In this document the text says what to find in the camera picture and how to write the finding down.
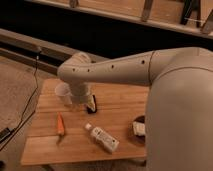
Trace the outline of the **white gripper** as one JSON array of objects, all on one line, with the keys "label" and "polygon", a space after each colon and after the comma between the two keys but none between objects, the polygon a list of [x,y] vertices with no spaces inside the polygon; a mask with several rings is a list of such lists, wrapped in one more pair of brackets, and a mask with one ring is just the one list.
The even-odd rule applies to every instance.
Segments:
[{"label": "white gripper", "polygon": [[75,104],[86,104],[87,106],[93,103],[91,88],[86,83],[70,84],[71,100]]}]

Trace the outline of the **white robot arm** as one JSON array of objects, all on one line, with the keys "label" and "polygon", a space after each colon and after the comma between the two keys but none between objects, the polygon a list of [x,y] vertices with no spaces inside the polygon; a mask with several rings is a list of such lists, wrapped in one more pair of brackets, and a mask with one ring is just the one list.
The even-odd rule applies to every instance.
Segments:
[{"label": "white robot arm", "polygon": [[75,100],[89,83],[148,86],[147,171],[213,171],[213,51],[172,48],[97,63],[76,53],[57,75]]}]

